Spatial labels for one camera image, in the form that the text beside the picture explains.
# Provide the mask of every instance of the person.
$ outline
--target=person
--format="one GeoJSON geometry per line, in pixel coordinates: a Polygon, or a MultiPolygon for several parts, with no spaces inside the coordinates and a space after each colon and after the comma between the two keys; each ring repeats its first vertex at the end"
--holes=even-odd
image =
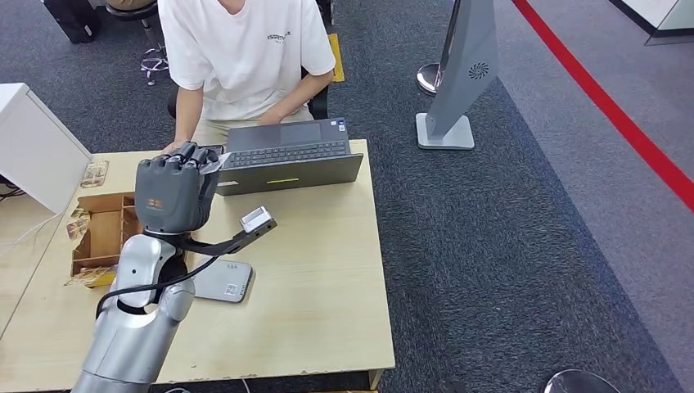
{"type": "Polygon", "coordinates": [[[315,0],[159,0],[159,13],[178,85],[164,151],[191,140],[226,145],[229,129],[313,119],[306,104],[335,68],[315,0]]]}

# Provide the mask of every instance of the person's hand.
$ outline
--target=person's hand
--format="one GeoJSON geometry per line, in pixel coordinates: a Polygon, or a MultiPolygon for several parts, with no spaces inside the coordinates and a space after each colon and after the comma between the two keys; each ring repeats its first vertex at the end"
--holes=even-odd
{"type": "Polygon", "coordinates": [[[171,154],[171,151],[174,151],[181,147],[185,142],[188,142],[187,139],[174,139],[173,142],[171,142],[167,147],[164,148],[161,152],[164,154],[171,154]]]}
{"type": "Polygon", "coordinates": [[[278,124],[282,122],[282,117],[275,113],[272,108],[265,112],[258,120],[258,125],[278,124]]]}

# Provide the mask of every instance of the logo on stand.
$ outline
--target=logo on stand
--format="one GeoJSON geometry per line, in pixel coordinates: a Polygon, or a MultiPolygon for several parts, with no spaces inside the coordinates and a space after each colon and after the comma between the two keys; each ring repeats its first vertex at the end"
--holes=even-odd
{"type": "Polygon", "coordinates": [[[469,76],[472,79],[482,79],[487,74],[489,73],[489,64],[480,61],[479,63],[475,63],[470,67],[470,69],[467,71],[467,76],[469,76]]]}

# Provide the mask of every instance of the cardboard box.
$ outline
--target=cardboard box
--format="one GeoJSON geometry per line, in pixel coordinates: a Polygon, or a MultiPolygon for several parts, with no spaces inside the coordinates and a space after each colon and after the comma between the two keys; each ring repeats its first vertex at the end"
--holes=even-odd
{"type": "MultiPolygon", "coordinates": [[[[93,269],[111,268],[118,264],[123,244],[132,236],[142,233],[135,214],[133,192],[82,196],[78,208],[89,215],[87,231],[72,252],[70,276],[92,272],[93,269]]],[[[87,287],[110,285],[115,270],[100,269],[96,277],[83,280],[87,287]]]]}

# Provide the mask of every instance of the black cable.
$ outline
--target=black cable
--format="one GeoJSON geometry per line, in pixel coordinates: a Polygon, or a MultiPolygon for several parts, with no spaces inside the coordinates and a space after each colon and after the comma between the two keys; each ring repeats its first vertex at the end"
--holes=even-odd
{"type": "Polygon", "coordinates": [[[24,195],[26,192],[22,191],[18,187],[14,188],[12,191],[8,192],[7,194],[0,194],[0,202],[6,200],[7,198],[10,197],[18,197],[20,195],[24,195]]]}
{"type": "Polygon", "coordinates": [[[178,284],[179,282],[186,281],[189,278],[198,274],[199,272],[203,271],[204,269],[207,269],[220,256],[221,255],[215,255],[212,258],[210,258],[210,260],[201,264],[200,266],[195,268],[190,273],[188,273],[184,276],[181,276],[179,278],[175,278],[175,279],[168,281],[168,282],[160,282],[158,284],[148,284],[148,285],[141,285],[139,287],[124,288],[124,289],[119,289],[118,291],[113,291],[113,292],[109,292],[109,293],[105,294],[104,296],[101,297],[101,299],[99,300],[99,303],[97,304],[97,319],[99,319],[99,315],[103,311],[104,303],[109,298],[111,298],[113,296],[123,295],[126,293],[143,292],[143,291],[159,291],[160,289],[164,289],[164,288],[170,287],[174,284],[178,284]]]}

